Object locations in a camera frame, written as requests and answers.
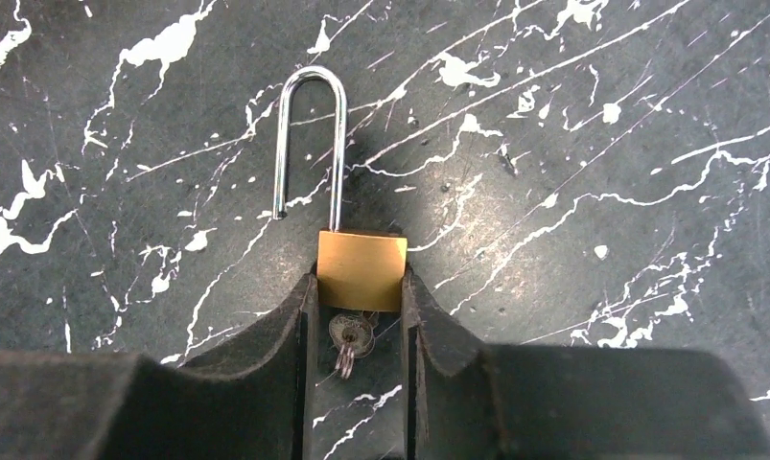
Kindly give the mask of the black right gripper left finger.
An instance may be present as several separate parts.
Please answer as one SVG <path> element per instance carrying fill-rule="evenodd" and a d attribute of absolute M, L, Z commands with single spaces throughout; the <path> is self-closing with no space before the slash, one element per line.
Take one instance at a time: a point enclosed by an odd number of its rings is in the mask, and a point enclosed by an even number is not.
<path fill-rule="evenodd" d="M 304 459 L 316 280 L 171 367 L 140 354 L 0 350 L 0 459 Z"/>

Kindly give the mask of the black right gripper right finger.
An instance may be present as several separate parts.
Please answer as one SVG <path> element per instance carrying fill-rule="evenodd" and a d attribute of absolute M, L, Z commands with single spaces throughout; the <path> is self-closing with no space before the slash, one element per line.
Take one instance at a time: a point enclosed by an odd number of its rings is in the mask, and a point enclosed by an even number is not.
<path fill-rule="evenodd" d="M 487 343 L 412 271 L 402 303 L 408 459 L 770 459 L 717 356 Z"/>

